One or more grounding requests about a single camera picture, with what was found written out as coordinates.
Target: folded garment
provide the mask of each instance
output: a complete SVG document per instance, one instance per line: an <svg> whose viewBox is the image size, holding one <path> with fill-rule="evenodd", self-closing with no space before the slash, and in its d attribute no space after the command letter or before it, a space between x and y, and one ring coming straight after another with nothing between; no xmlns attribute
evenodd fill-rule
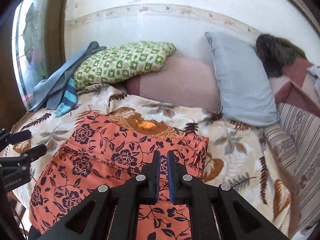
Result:
<svg viewBox="0 0 320 240"><path fill-rule="evenodd" d="M311 79L315 83L315 89L320 99L320 66L312 66L307 68L307 71L311 74Z"/></svg>
<svg viewBox="0 0 320 240"><path fill-rule="evenodd" d="M64 92L61 104L59 105L55 115L61 117L64 114L68 113L74 106L76 106L78 101L76 83L73 78L69 79L67 88Z"/></svg>
<svg viewBox="0 0 320 240"><path fill-rule="evenodd" d="M62 100L65 86L76 69L85 59L106 48L105 46L99 46L97 41L92 41L80 52L74 54L48 79L41 80L33 89L34 105L29 111L37 111L46 101L47 109L57 109Z"/></svg>
<svg viewBox="0 0 320 240"><path fill-rule="evenodd" d="M158 152L159 200L154 206L140 205L136 239L151 239L150 234L158 239L179 234L191 239L188 208L170 203L166 155L172 151L188 174L201 178L209 139L173 127L153 137L118 126L114 118L89 112L54 155L31 196L33 226L43 234L99 185L124 184Z"/></svg>

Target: blue striped cloth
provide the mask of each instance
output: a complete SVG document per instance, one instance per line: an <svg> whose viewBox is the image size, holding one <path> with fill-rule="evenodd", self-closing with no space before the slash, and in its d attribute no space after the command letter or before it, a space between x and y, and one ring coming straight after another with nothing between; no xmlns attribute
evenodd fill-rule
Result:
<svg viewBox="0 0 320 240"><path fill-rule="evenodd" d="M66 90L62 97L62 101L58 106L58 109L54 112L57 116L61 117L68 113L77 104L77 94L76 94L76 82L71 77L68 81Z"/></svg>

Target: cream blanket with leaf print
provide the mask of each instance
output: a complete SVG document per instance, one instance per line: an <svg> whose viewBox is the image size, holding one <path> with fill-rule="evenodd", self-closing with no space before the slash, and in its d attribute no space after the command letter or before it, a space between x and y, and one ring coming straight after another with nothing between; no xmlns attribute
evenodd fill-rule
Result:
<svg viewBox="0 0 320 240"><path fill-rule="evenodd" d="M113 112L120 124L148 129L167 125L209 138L204 181L218 186L229 183L252 206L288 235L291 196L281 182L271 151L261 131L247 125L225 121L218 113L159 103L139 96L125 95L109 85L92 85L78 92L78 105L68 114L55 117L53 111L40 109L20 125L17 131L29 129L31 140L5 149L5 156L17 156L40 143L46 144L45 156L31 164L32 179L14 190L28 209L36 180L63 141L88 111ZM127 122L131 117L134 122Z"/></svg>

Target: black fur item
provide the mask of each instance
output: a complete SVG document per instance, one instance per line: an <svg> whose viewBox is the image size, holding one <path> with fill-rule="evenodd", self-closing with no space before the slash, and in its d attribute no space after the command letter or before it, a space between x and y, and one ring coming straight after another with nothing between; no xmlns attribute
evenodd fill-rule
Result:
<svg viewBox="0 0 320 240"><path fill-rule="evenodd" d="M281 77L282 66L292 65L295 59L301 56L297 50L283 41L269 34L261 34L257 38L256 54L262 61L268 78Z"/></svg>

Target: gray cloth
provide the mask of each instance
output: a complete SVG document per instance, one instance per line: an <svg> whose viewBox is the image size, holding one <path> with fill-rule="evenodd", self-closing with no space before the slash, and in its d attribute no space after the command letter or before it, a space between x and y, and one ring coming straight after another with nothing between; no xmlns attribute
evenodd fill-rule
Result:
<svg viewBox="0 0 320 240"><path fill-rule="evenodd" d="M275 97L253 47L226 33L206 32L212 49L223 117L252 126L277 122Z"/></svg>
<svg viewBox="0 0 320 240"><path fill-rule="evenodd" d="M320 99L320 66L309 67L307 68L307 71L311 74L311 78L315 83L318 98Z"/></svg>
<svg viewBox="0 0 320 240"><path fill-rule="evenodd" d="M34 105L29 111L37 111L47 100L47 109L57 109L59 106L65 86L81 63L91 55L107 47L99 46L92 41L80 52L74 54L65 64L54 72L48 79L41 80L33 89Z"/></svg>

